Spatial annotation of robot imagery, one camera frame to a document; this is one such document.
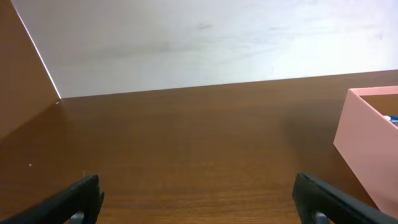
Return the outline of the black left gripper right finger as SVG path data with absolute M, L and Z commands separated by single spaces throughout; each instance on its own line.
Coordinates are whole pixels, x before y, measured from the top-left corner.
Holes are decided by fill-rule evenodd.
M 305 224 L 397 224 L 397 219 L 372 208 L 313 175 L 296 175 L 292 198 Z

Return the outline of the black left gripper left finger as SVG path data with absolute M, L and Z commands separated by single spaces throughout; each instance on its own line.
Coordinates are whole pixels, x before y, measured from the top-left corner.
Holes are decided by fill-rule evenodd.
M 80 213 L 81 223 L 96 223 L 104 200 L 97 175 L 89 175 L 1 223 L 65 223 Z

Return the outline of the pink cardboard box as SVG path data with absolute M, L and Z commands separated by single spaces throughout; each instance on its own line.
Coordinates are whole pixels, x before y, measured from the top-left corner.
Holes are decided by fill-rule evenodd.
M 333 144 L 377 207 L 397 218 L 397 87 L 346 93 Z

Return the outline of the red toy truck grey front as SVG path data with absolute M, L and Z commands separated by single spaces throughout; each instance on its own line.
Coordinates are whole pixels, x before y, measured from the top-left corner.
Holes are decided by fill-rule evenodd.
M 396 117 L 396 116 L 388 116 L 388 115 L 384 115 L 383 117 L 384 117 L 384 119 L 390 121 L 395 126 L 398 126 L 398 117 Z

